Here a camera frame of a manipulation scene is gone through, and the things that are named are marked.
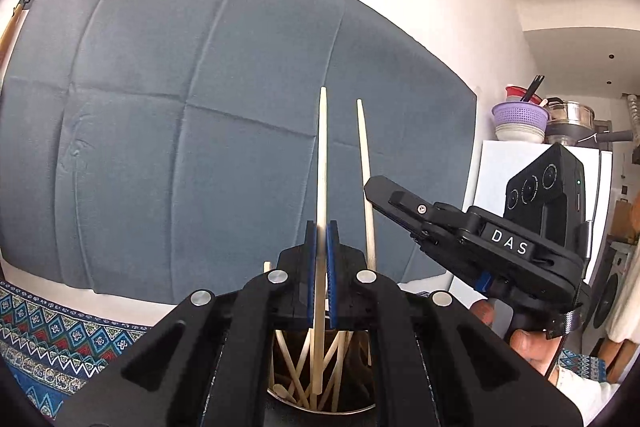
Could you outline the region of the person's right hand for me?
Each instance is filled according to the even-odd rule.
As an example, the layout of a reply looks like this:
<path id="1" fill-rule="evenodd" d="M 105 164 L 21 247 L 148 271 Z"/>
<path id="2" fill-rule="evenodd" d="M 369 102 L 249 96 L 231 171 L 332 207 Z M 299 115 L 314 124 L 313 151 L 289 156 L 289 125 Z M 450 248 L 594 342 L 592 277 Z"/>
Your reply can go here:
<path id="1" fill-rule="evenodd" d="M 488 300 L 473 303 L 470 311 L 487 326 L 494 321 L 495 309 Z M 518 329 L 510 337 L 510 347 L 534 369 L 546 376 L 552 385 L 556 385 L 559 369 L 556 367 L 555 355 L 561 341 L 561 337 L 548 339 L 542 332 L 525 332 Z"/>

